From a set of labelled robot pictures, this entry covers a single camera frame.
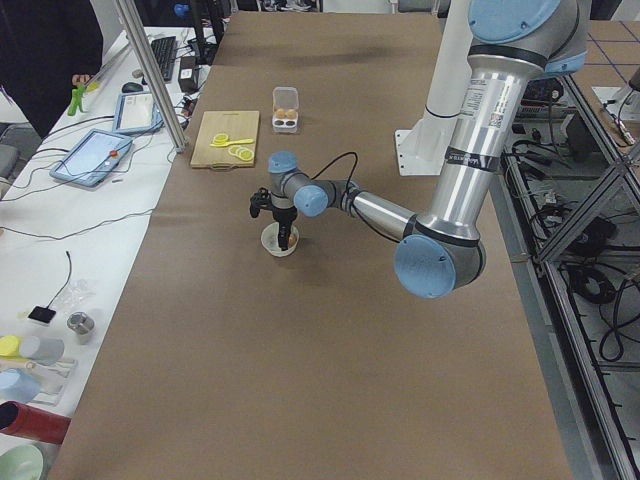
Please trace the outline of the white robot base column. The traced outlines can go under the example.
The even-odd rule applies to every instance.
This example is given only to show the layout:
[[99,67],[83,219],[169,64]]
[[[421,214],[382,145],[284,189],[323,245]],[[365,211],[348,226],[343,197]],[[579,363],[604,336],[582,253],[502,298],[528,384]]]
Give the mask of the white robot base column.
[[435,176],[441,171],[471,77],[469,0],[417,1],[415,8],[441,20],[442,40],[424,114],[409,130],[395,132],[402,176]]

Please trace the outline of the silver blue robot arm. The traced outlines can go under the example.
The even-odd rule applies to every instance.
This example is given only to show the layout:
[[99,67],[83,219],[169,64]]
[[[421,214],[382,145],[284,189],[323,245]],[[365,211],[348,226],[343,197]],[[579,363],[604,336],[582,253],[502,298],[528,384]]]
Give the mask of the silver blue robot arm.
[[463,11],[471,34],[470,79],[430,207],[417,214],[351,179],[315,180],[287,151],[268,161],[271,186],[251,199],[250,214],[271,211],[264,246],[285,254],[299,214],[337,208],[396,242],[395,274],[421,298],[439,298],[473,282],[485,266],[476,220],[527,84],[579,70],[586,56],[588,1],[473,1]]

